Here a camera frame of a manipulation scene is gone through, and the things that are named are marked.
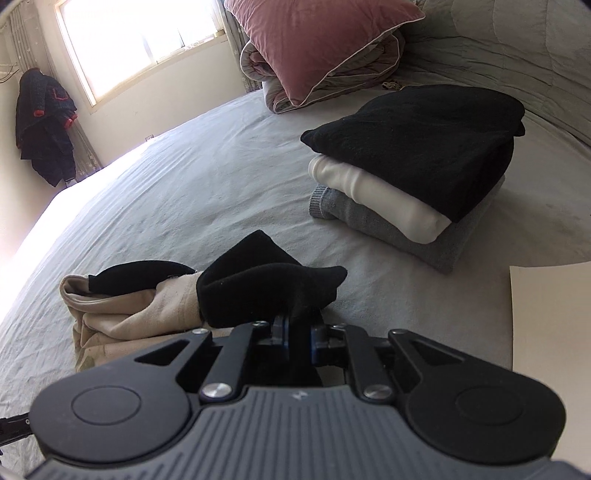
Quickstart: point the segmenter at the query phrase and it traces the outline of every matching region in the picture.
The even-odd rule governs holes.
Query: window frame
[[[90,84],[86,78],[84,70],[82,69],[82,65],[80,65],[80,61],[78,60],[78,56],[76,55],[76,50],[74,49],[74,45],[72,40],[70,39],[70,35],[68,33],[66,23],[64,21],[63,15],[61,13],[62,5],[70,2],[71,0],[58,0],[54,4],[54,11],[56,15],[57,25],[60,31],[61,40],[66,47],[67,58],[69,60],[70,65],[73,67],[74,71],[76,72],[76,77],[82,90],[84,91],[84,97],[87,100],[87,106],[90,109],[90,113],[94,113],[100,103],[105,103],[108,100],[113,99],[114,97],[118,96],[123,91],[127,90],[131,86],[137,84],[144,78],[146,78],[149,74],[157,72],[161,68],[167,65],[171,65],[174,62],[177,62],[188,55],[191,55],[197,51],[202,50],[204,47],[213,46],[217,43],[221,43],[223,41],[227,41],[226,33],[224,32],[223,28],[220,25],[218,15],[212,15],[212,19],[214,25],[218,29],[214,34],[210,35],[209,37],[204,38],[202,41],[199,41],[196,44],[181,47],[178,50],[171,52],[169,55],[154,60],[152,64],[148,65],[147,67],[137,71],[131,77],[123,80],[121,83],[115,85],[111,90],[106,92],[104,95],[96,96]]]

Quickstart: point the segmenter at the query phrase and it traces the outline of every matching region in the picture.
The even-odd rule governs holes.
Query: folded white shirt
[[[326,155],[312,159],[310,177],[372,209],[418,244],[433,242],[451,223],[426,203],[371,173]]]

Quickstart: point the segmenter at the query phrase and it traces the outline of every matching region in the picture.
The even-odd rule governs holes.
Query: wire
[[[7,81],[9,81],[12,77],[14,77],[18,72],[20,71],[20,69],[16,69],[6,80],[2,79],[2,81],[0,81],[0,83],[6,83]]]
[[[16,66],[16,65],[10,65],[10,72],[8,72],[8,73],[7,73],[7,74],[6,74],[4,77],[2,77],[0,80],[4,80],[6,77],[8,77],[8,76],[9,76],[9,75],[12,73],[12,70],[14,69],[14,67],[15,67],[15,66]]]

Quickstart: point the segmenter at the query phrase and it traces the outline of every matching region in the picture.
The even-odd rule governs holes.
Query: window
[[[92,105],[138,72],[221,30],[210,0],[63,0],[56,13]]]

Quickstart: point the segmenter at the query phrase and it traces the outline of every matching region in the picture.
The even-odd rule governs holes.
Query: gray quilt
[[[521,100],[591,145],[591,8],[582,0],[417,0],[394,74],[461,83]]]

